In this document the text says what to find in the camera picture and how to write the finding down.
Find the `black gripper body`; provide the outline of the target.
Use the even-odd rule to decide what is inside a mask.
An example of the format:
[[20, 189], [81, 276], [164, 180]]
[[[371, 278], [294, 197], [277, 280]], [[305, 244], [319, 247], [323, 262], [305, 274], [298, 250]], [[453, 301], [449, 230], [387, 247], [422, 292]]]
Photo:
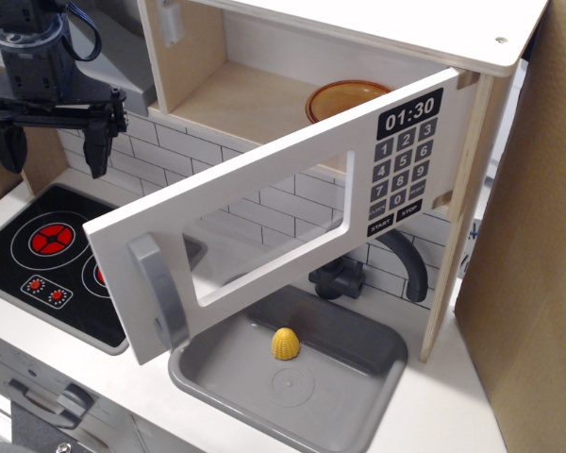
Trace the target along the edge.
[[0, 74], [0, 126], [86, 129], [103, 125], [115, 137], [127, 129], [123, 89], [75, 69], [59, 100], [27, 100], [15, 96], [6, 74]]

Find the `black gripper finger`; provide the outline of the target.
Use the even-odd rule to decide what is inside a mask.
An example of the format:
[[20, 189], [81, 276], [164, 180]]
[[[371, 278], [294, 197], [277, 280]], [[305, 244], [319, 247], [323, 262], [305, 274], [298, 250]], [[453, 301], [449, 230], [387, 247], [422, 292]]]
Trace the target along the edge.
[[82, 129], [83, 151], [93, 178], [106, 174], [112, 146], [112, 134], [108, 122], [93, 122]]
[[13, 174], [20, 174], [27, 157], [27, 139], [21, 126], [0, 123], [0, 163]]

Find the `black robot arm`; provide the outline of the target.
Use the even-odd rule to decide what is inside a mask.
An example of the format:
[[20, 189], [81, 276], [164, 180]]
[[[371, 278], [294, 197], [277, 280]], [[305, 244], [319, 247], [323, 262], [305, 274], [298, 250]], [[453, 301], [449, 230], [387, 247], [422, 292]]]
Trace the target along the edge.
[[100, 55], [102, 40], [94, 39], [86, 57], [78, 55], [70, 16], [96, 28], [72, 1], [0, 1], [0, 162], [14, 174], [25, 165], [28, 127], [82, 131], [95, 178], [107, 171], [113, 138], [126, 130], [125, 91], [77, 67]]

